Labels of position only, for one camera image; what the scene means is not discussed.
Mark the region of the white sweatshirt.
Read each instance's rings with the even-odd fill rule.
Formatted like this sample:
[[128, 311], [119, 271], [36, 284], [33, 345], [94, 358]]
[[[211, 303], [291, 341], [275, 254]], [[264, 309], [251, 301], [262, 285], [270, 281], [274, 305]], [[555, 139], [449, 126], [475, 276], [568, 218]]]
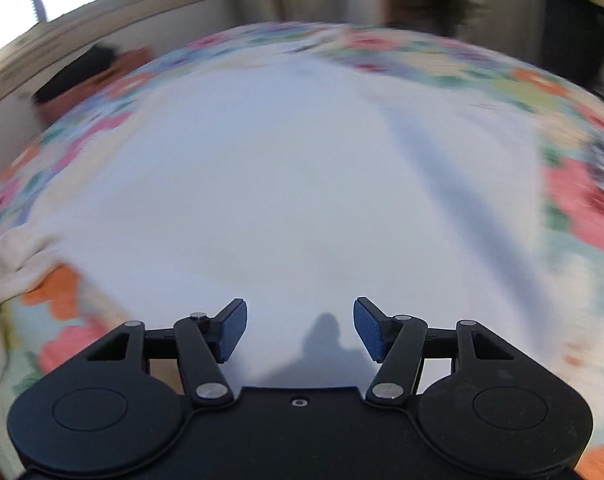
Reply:
[[162, 84], [0, 235], [0, 292], [67, 263], [152, 327], [235, 298], [233, 387], [365, 387], [365, 296], [542, 350], [534, 124], [477, 90], [315, 54], [234, 54]]

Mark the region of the black cloth on bag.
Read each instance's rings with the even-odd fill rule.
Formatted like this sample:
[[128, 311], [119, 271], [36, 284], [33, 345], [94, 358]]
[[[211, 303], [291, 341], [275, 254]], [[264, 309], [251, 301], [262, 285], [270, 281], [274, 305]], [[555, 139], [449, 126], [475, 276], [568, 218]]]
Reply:
[[108, 70], [116, 58], [116, 48], [106, 44], [94, 44], [84, 54], [56, 72], [32, 95], [32, 102], [40, 105], [52, 101], [78, 84]]

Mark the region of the brown leather bag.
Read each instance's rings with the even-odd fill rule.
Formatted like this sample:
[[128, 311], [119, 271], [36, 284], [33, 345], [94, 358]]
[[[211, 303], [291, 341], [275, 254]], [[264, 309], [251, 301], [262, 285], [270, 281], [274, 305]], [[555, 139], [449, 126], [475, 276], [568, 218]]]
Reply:
[[68, 90], [50, 102], [40, 105], [33, 102], [38, 119], [44, 126], [51, 126], [72, 108], [90, 98], [90, 96], [93, 96], [105, 87], [108, 87], [112, 82], [123, 78], [152, 60], [153, 52], [148, 47], [117, 53], [116, 61], [105, 72], [78, 84], [78, 86]]

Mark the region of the floral quilt bedspread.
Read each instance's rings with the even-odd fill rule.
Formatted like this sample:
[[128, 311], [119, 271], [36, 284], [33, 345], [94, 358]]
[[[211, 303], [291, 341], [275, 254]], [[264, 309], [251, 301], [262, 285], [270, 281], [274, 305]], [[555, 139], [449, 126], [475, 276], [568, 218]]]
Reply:
[[594, 437], [579, 471], [604, 479], [604, 103], [513, 58], [421, 32], [345, 25], [247, 25], [199, 39], [141, 66], [44, 130], [0, 176], [0, 233], [21, 224], [47, 184], [91, 140], [125, 122], [145, 91], [217, 56], [296, 42], [368, 73], [457, 96], [479, 91], [488, 104], [536, 120], [544, 159], [544, 261], [562, 310], [556, 371], [594, 414]]

